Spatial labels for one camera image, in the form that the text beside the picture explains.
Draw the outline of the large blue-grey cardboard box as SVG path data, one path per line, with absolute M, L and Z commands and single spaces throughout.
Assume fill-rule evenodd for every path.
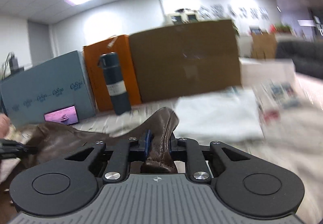
M 1 83 L 1 98 L 15 127 L 36 124 L 45 115 L 74 107 L 84 120 L 96 105 L 83 55 L 72 51 L 15 74 Z

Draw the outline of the black device on boxes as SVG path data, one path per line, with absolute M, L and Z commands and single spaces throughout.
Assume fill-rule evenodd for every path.
M 16 74 L 16 73 L 20 73 L 22 71 L 25 71 L 24 67 L 19 66 L 18 59 L 16 58 L 16 56 L 13 52 L 8 53 L 7 66 L 9 67 L 11 74 Z

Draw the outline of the white cabinet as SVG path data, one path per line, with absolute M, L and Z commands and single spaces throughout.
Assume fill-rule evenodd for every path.
M 198 22 L 197 14 L 195 13 L 174 13 L 168 15 L 168 21 L 173 25 L 195 23 Z

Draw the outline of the brown cardboard box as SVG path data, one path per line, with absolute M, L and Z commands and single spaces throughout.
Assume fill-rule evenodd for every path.
M 132 34 L 129 43 L 144 103 L 241 86 L 231 20 L 151 29 Z

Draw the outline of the orange cardboard box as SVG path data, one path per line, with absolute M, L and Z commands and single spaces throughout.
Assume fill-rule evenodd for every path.
M 99 111 L 114 110 L 121 115 L 141 104 L 127 35 L 84 46 L 83 53 Z

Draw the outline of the white folded cloth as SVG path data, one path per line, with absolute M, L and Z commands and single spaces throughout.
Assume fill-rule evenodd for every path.
M 181 97 L 175 105 L 179 119 L 174 134 L 201 145 L 212 141 L 241 142 L 263 139 L 258 105 L 252 89 L 237 88 Z

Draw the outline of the brown leather jacket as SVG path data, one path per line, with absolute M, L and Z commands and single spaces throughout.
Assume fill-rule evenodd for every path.
M 152 140 L 148 148 L 148 156 L 141 166 L 136 165 L 134 173 L 177 173 L 177 168 L 170 155 L 170 138 L 177 127 L 179 119 L 175 112 L 167 107 L 157 110 L 144 123 L 119 137 L 111 134 L 80 131 L 71 126 L 56 122 L 44 122 L 36 125 L 26 125 L 22 133 L 28 133 L 30 139 L 27 145 L 36 146 L 38 152 L 21 160 L 28 169 L 52 159 L 59 158 L 86 144 L 103 141 L 107 146 L 114 146 L 121 139 L 140 138 L 150 130 Z

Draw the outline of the smartphone showing video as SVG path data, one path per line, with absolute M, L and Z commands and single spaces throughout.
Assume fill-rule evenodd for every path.
M 76 107 L 70 106 L 44 114 L 46 122 L 56 122 L 63 125 L 75 125 L 79 122 Z

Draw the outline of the dark blue thermos bottle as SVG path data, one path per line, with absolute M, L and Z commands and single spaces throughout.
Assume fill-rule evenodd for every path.
M 131 104 L 117 53 L 102 54 L 98 66 L 102 69 L 106 87 L 116 115 L 131 111 Z

